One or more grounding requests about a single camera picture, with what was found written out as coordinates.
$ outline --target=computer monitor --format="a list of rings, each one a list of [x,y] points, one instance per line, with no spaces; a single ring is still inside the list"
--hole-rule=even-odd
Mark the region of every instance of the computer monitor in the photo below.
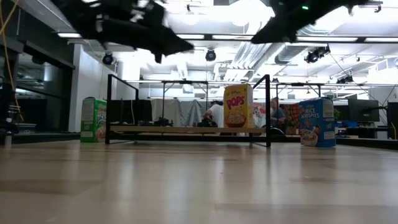
[[[378,122],[379,102],[377,100],[348,99],[349,120],[362,122]]]

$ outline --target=blue cereal box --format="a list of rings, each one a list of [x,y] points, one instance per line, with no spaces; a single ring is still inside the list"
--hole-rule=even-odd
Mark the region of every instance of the blue cereal box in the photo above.
[[[335,115],[331,99],[323,97],[301,101],[299,111],[302,145],[336,146]]]

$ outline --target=yellow cereal box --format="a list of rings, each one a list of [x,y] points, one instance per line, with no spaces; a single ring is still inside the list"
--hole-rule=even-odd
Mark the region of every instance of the yellow cereal box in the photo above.
[[[228,86],[224,92],[224,127],[253,128],[253,88],[248,84]]]

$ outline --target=wooden floor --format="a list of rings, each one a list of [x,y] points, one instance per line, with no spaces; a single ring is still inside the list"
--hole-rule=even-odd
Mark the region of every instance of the wooden floor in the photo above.
[[[398,153],[77,141],[0,149],[0,223],[398,223]]]

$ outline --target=green cereal box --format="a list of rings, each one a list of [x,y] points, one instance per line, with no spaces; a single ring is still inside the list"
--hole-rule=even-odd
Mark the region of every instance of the green cereal box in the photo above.
[[[92,97],[85,98],[81,106],[81,142],[105,140],[106,101]]]

